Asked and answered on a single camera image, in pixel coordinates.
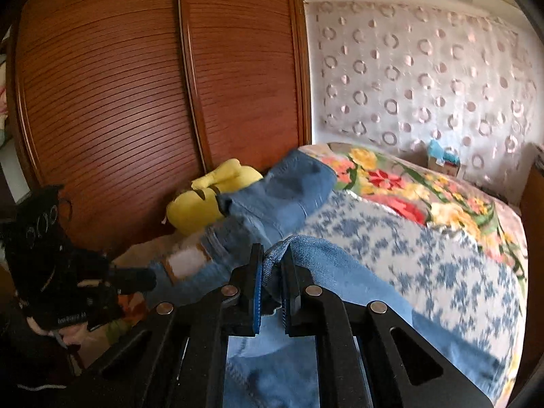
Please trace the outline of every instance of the silver screw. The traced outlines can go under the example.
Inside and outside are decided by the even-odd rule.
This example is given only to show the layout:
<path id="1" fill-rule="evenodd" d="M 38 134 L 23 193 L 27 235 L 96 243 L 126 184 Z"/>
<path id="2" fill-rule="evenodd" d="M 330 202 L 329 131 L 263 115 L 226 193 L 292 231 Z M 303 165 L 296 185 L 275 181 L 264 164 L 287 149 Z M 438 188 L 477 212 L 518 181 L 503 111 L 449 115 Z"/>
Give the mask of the silver screw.
<path id="1" fill-rule="evenodd" d="M 319 285 L 310 285 L 306 287 L 306 294 L 310 296 L 321 296 L 323 293 L 323 288 L 321 288 Z"/>
<path id="2" fill-rule="evenodd" d="M 387 311 L 387 305 L 385 305 L 382 301 L 374 301 L 371 304 L 371 310 L 374 313 L 382 315 Z"/>
<path id="3" fill-rule="evenodd" d="M 234 285 L 225 285 L 221 288 L 221 293 L 223 296 L 236 296 L 238 289 Z"/>
<path id="4" fill-rule="evenodd" d="M 173 305 L 170 302 L 161 302 L 157 305 L 159 315 L 169 315 L 173 311 Z"/>

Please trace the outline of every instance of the bed sheet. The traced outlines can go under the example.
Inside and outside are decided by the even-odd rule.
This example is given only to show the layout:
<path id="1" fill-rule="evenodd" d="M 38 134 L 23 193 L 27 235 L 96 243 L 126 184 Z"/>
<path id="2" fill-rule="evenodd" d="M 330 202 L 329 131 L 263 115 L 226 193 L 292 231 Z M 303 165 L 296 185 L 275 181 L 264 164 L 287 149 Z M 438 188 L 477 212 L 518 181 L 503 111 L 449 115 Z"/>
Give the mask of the bed sheet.
<path id="1" fill-rule="evenodd" d="M 347 191 L 310 217 L 302 233 L 336 243 L 422 314 L 503 361 L 494 403 L 506 406 L 526 320 L 527 243 L 520 218 L 467 183 L 392 156 L 346 144 L 300 150 L 332 167 L 335 189 Z"/>

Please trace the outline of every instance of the wardrobe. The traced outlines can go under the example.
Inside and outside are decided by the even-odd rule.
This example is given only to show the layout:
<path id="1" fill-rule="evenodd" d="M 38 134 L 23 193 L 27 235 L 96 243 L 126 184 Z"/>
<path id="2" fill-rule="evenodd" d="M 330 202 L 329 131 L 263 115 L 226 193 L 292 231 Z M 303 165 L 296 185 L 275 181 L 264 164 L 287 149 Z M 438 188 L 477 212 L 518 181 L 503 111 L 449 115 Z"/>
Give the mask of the wardrobe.
<path id="1" fill-rule="evenodd" d="M 28 0 L 7 90 L 29 186 L 65 186 L 89 249 L 172 231 L 194 178 L 309 142 L 305 35 L 302 0 Z"/>

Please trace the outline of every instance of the yellow plush toy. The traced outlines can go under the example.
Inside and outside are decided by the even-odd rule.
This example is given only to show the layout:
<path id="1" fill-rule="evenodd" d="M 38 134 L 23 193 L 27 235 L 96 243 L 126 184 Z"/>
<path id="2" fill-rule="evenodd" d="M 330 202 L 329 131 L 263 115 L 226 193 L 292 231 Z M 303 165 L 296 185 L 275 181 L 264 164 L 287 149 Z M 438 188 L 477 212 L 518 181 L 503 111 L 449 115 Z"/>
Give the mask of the yellow plush toy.
<path id="1" fill-rule="evenodd" d="M 178 196 L 167 206 L 167 217 L 178 231 L 188 236 L 222 218 L 216 194 L 231 193 L 262 179 L 249 166 L 229 159 L 214 171 L 191 183 L 192 190 Z"/>

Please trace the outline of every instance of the red flower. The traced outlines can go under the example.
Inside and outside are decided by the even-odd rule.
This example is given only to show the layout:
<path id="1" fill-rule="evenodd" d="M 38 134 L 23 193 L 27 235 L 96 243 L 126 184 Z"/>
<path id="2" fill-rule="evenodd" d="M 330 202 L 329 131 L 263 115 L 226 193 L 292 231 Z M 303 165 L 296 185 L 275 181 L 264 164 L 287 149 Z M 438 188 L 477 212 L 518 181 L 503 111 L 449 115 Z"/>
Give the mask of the red flower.
<path id="1" fill-rule="evenodd" d="M 383 170 L 376 170 L 375 172 L 368 172 L 370 177 L 368 180 L 380 189 L 391 190 L 393 187 L 402 189 L 404 187 L 404 181 L 396 174 L 387 173 Z"/>
<path id="2" fill-rule="evenodd" d="M 410 202 L 403 201 L 394 196 L 386 196 L 384 194 L 371 194 L 365 196 L 365 199 L 377 202 L 378 204 L 387 205 L 387 207 L 391 207 L 399 215 L 410 221 L 417 222 L 421 225 L 425 224 L 425 219 L 427 217 L 426 214 Z"/>

